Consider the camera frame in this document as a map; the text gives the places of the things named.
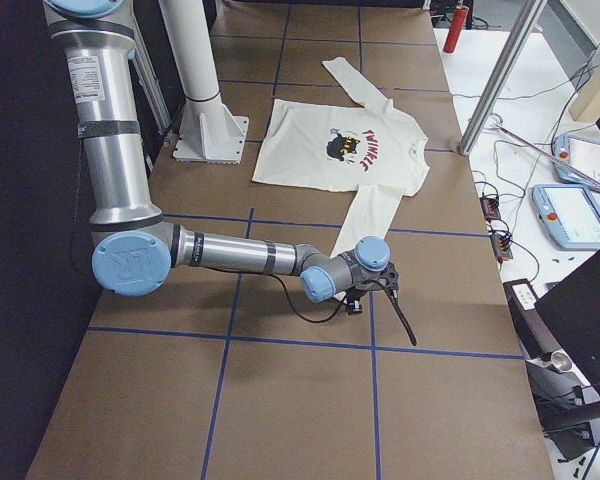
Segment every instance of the blue joint cap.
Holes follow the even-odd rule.
[[[77,18],[100,18],[112,13],[124,0],[45,0],[53,9]]]
[[[331,275],[323,268],[309,267],[300,274],[302,288],[309,300],[314,303],[322,302],[333,297],[336,293],[336,284],[333,283]]]
[[[139,230],[115,233],[91,257],[93,274],[108,290],[127,297],[153,292],[171,270],[171,254],[159,238]]]
[[[354,253],[360,265],[372,272],[387,268],[391,258],[389,245],[380,237],[364,237],[356,245]]]

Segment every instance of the white sticker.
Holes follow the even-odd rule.
[[[525,310],[533,310],[534,308],[536,308],[536,297],[529,289],[529,285],[527,285],[526,283],[514,285],[513,291],[518,297],[522,308],[524,308]]]
[[[105,100],[98,57],[74,57],[67,62],[76,103]]]

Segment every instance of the computer monitor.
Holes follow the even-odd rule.
[[[536,310],[600,395],[600,250],[540,298]]]

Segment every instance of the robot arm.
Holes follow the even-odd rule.
[[[300,276],[314,302],[347,292],[350,313],[359,313],[358,301],[369,290],[395,296],[397,273],[388,245],[377,237],[329,258],[310,245],[192,232],[165,222],[149,195],[129,76],[132,0],[44,0],[44,8],[50,35],[67,57],[96,200],[92,266],[104,288],[144,295],[162,285],[171,268],[189,265]]]

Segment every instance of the blue framed tablet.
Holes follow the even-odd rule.
[[[563,134],[556,139],[554,151],[556,156],[565,163],[600,182],[600,142]],[[555,165],[555,168],[560,181],[580,183],[598,191],[594,185],[576,177],[564,168],[558,165]]]
[[[586,186],[535,185],[531,196],[542,224],[559,248],[600,248],[600,206]]]

